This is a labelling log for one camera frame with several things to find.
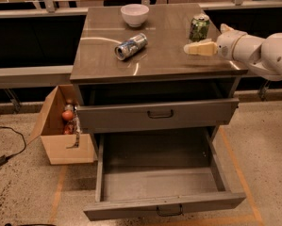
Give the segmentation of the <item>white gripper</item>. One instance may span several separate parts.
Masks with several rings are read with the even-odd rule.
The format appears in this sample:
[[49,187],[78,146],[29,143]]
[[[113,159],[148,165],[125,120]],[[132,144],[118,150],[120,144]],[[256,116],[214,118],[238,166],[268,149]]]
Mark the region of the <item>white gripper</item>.
[[234,30],[234,28],[227,24],[221,24],[220,31],[222,34],[217,38],[217,44],[213,41],[194,42],[186,44],[184,52],[188,55],[213,56],[217,53],[218,47],[218,55],[220,57],[232,60],[235,45],[242,36],[246,35],[246,32]]

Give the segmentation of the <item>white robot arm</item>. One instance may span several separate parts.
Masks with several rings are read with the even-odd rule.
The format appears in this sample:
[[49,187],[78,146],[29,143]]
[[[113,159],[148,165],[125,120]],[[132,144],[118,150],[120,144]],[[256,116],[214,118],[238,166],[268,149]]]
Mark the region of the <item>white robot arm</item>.
[[226,60],[243,63],[252,73],[270,81],[282,80],[282,33],[266,39],[221,24],[216,41],[205,39],[184,46],[189,55],[218,55]]

